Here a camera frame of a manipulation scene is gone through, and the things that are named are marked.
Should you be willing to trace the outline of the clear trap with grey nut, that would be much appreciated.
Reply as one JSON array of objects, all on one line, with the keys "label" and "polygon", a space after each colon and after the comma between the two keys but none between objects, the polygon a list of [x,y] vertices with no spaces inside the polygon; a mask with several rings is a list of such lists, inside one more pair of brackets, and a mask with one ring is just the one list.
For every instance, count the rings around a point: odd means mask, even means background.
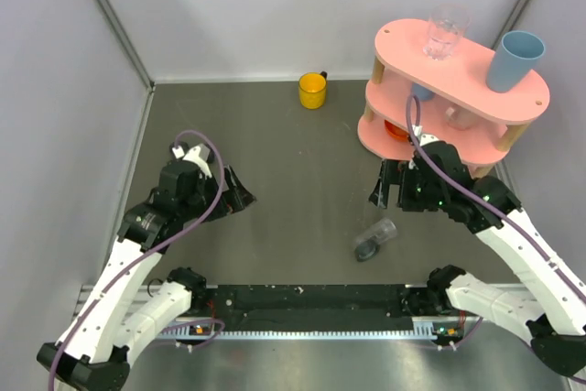
[{"label": "clear trap with grey nut", "polygon": [[397,237],[396,225],[387,218],[383,218],[358,235],[353,243],[353,253],[359,262],[374,258],[383,244]]}]

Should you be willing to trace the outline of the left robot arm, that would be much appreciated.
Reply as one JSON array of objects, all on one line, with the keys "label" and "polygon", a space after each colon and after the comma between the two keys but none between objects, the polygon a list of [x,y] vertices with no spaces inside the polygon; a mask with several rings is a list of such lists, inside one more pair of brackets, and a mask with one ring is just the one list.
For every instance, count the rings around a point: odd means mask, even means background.
[{"label": "left robot arm", "polygon": [[205,309],[205,278],[180,267],[146,304],[128,311],[165,253],[160,244],[181,234],[186,223],[221,219],[255,202],[231,167],[224,167],[223,175],[220,184],[206,163],[181,159],[160,171],[148,198],[125,214],[106,267],[78,318],[57,341],[39,349],[37,360],[53,380],[76,390],[119,390],[137,357],[164,329],[185,312]]}]

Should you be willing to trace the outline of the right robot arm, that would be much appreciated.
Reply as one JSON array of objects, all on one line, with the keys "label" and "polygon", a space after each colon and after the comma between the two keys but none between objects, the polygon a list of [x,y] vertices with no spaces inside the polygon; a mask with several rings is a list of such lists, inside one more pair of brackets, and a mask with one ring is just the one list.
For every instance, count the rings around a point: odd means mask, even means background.
[{"label": "right robot arm", "polygon": [[432,271],[429,306],[440,314],[468,311],[512,333],[558,375],[585,369],[585,283],[547,244],[521,201],[498,178],[475,179],[455,146],[432,139],[410,160],[385,159],[369,201],[384,208],[392,186],[404,212],[445,212],[491,248],[531,294],[483,283],[448,265]]}]

